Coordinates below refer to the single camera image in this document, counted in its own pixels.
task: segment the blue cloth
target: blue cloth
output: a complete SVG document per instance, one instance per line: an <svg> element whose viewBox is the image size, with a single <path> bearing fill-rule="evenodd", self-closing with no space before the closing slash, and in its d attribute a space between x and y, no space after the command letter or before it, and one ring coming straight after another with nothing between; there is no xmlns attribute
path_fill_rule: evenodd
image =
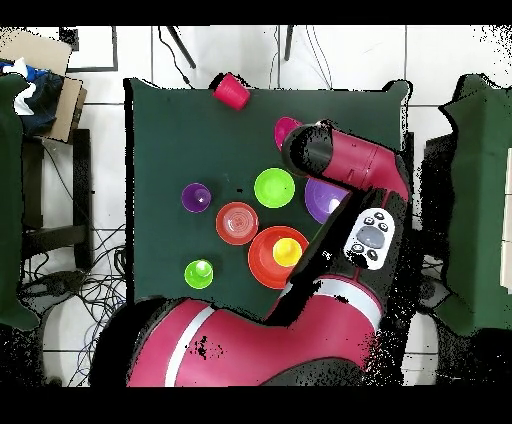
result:
<svg viewBox="0 0 512 424"><path fill-rule="evenodd" d="M3 70L4 66L12 66L12 63L7 62L0 62L0 71ZM48 71L45 71L43 69L36 69L32 66L27 65L27 81L28 82L34 82L37 78L43 76L44 74L48 73Z"/></svg>
<svg viewBox="0 0 512 424"><path fill-rule="evenodd" d="M64 78L52 72L45 72L34 81L36 91L25 99L34 115L20 116L26 136L44 134L52 129L63 83Z"/></svg>

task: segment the black chair leg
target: black chair leg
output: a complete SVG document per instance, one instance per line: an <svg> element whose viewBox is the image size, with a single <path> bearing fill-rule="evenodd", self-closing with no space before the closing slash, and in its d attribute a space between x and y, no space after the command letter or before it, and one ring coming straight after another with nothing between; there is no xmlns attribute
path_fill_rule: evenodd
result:
<svg viewBox="0 0 512 424"><path fill-rule="evenodd" d="M292 35L293 35L293 25L288 25L286 29L286 46L284 49L284 60L288 61L290 59L290 50L292 47Z"/></svg>
<svg viewBox="0 0 512 424"><path fill-rule="evenodd" d="M185 56L185 59L187 59L187 62L190 65L190 67L192 69L196 69L196 64L194 63L194 61L192 60L192 57L190 56L190 54L188 53L187 49L185 48L185 46L181 42L181 39L180 39L178 33L176 32L176 30L172 26L168 26L167 29L171 33L171 36L172 36L174 42L180 48L181 53L183 54L183 56Z"/></svg>

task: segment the lime green cup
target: lime green cup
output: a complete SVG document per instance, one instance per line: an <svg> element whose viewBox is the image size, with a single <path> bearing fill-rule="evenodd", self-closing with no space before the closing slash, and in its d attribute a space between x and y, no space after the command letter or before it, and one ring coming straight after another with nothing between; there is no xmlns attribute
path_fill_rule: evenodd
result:
<svg viewBox="0 0 512 424"><path fill-rule="evenodd" d="M194 289L204 289L213 281L213 266L205 259L190 262L185 268L185 281Z"/></svg>

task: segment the black border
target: black border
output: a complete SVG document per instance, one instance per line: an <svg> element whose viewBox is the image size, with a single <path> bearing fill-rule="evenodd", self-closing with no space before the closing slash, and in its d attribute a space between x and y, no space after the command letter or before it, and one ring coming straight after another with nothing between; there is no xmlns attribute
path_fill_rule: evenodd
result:
<svg viewBox="0 0 512 424"><path fill-rule="evenodd" d="M117 60L117 27L112 26L112 63L113 66L107 67L96 67L90 66L86 68L68 68L66 74L74 74L79 72L117 72L118 71L118 60Z"/></svg>

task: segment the red cup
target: red cup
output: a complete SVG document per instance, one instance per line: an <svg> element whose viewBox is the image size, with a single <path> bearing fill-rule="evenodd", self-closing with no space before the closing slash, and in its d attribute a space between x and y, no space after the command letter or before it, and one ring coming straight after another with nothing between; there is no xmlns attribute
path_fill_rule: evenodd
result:
<svg viewBox="0 0 512 424"><path fill-rule="evenodd" d="M213 97L236 110L240 110L245 106L249 96L249 90L229 73L226 74L213 92Z"/></svg>

